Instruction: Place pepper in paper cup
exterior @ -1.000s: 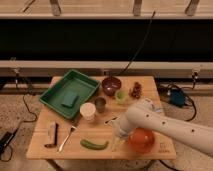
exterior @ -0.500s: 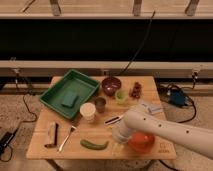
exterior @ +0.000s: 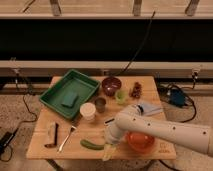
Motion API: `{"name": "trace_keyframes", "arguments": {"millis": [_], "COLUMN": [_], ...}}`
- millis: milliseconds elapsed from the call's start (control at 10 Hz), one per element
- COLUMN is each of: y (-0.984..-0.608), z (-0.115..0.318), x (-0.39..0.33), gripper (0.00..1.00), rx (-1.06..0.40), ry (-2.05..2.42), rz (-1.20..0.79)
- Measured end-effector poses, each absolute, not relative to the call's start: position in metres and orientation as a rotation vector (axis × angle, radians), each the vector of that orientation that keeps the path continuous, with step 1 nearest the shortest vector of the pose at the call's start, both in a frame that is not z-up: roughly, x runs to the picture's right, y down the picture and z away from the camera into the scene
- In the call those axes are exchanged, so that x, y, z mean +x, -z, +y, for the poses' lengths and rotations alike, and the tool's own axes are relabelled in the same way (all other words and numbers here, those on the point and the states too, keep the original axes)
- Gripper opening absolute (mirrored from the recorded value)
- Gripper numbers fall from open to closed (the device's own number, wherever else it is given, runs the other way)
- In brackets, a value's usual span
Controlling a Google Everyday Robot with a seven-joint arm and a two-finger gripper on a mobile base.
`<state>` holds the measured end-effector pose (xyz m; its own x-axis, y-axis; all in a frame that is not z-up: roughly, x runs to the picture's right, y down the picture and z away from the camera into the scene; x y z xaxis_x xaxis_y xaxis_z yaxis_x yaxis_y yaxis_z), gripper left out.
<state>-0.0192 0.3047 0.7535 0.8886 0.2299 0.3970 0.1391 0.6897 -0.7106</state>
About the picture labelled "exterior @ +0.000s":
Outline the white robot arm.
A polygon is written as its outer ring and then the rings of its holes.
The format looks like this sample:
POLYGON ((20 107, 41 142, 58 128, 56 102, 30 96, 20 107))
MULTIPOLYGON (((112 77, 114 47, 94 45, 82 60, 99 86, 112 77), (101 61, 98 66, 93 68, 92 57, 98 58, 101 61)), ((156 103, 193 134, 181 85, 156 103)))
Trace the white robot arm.
POLYGON ((118 144, 127 131, 145 133, 213 157, 213 129, 210 126, 171 122, 143 116, 141 105, 119 111, 105 128, 105 142, 118 144))

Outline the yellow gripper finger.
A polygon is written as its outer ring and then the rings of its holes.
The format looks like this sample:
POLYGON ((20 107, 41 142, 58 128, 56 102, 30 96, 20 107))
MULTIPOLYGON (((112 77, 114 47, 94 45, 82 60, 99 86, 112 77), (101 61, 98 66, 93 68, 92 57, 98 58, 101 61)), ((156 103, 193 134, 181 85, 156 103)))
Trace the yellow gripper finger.
POLYGON ((109 159, 111 159, 113 157, 115 151, 116 151, 116 146, 115 145, 110 145, 109 152, 108 152, 109 159))
POLYGON ((107 161, 108 160, 108 152, 109 152, 109 144, 104 145, 104 152, 102 156, 102 161, 107 161))

